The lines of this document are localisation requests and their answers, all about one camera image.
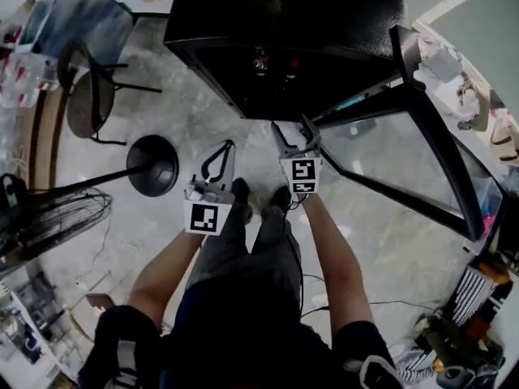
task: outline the shoe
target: shoe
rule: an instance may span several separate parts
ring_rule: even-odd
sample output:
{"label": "shoe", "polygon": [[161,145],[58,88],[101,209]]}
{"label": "shoe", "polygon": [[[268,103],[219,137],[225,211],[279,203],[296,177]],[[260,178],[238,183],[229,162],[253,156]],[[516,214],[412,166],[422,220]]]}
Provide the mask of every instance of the shoe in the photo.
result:
{"label": "shoe", "polygon": [[249,192],[251,189],[249,188],[249,185],[247,185],[245,179],[240,177],[234,180],[230,191],[234,193],[236,202],[248,204]]}
{"label": "shoe", "polygon": [[281,186],[276,190],[270,202],[269,206],[278,206],[283,212],[288,211],[290,203],[292,202],[292,194],[290,193],[287,185]]}

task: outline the black chair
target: black chair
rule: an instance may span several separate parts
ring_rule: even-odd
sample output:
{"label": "black chair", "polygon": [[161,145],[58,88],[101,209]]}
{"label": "black chair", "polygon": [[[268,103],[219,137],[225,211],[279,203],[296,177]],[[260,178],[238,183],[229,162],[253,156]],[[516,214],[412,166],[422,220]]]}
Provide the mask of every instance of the black chair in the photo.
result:
{"label": "black chair", "polygon": [[[88,72],[75,82],[79,65],[86,66]],[[58,59],[58,81],[69,96],[66,120],[74,135],[82,139],[90,138],[101,144],[127,145],[125,142],[99,139],[99,130],[105,124],[114,106],[115,92],[121,88],[162,92],[161,89],[114,82],[108,70],[127,66],[127,64],[100,65],[88,52],[83,42],[70,41],[66,44]]]}

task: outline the person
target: person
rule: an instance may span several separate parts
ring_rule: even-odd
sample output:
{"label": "person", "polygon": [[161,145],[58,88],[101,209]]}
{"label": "person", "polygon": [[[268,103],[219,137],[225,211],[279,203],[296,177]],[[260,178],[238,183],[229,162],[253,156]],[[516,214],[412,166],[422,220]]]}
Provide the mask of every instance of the person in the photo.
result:
{"label": "person", "polygon": [[[220,236],[202,245],[203,235],[182,231],[142,270],[128,303],[100,317],[79,387],[402,387],[373,323],[358,261],[320,197],[311,194],[302,205],[326,284],[331,349],[300,321],[301,255],[285,219],[288,187],[262,211],[250,254],[249,187],[237,179],[232,191]],[[160,337],[165,308],[200,247],[174,327]],[[368,358],[375,366],[362,372]]]}

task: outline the black metal frame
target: black metal frame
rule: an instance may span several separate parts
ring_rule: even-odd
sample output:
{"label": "black metal frame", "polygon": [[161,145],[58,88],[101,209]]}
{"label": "black metal frame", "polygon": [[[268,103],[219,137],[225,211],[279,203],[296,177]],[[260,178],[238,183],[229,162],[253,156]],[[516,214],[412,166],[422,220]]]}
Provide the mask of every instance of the black metal frame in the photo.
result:
{"label": "black metal frame", "polygon": [[449,227],[471,241],[477,241],[483,234],[484,225],[470,175],[461,154],[457,151],[453,136],[423,90],[417,89],[412,83],[403,83],[318,119],[314,123],[318,128],[323,129],[402,112],[407,112],[411,116],[439,161],[460,205],[462,218],[430,201],[420,199],[415,194],[344,169],[326,147],[322,147],[323,157],[342,176]]}

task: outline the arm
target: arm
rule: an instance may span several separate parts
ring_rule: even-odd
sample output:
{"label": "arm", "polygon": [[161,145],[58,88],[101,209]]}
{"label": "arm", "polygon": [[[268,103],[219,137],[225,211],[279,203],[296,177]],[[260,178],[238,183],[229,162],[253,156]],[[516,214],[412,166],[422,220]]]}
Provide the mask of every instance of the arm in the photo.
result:
{"label": "arm", "polygon": [[346,324],[373,323],[357,258],[317,194],[303,202],[323,270],[332,336]]}
{"label": "arm", "polygon": [[183,230],[137,277],[128,305],[146,314],[157,329],[161,329],[165,308],[204,238]]}

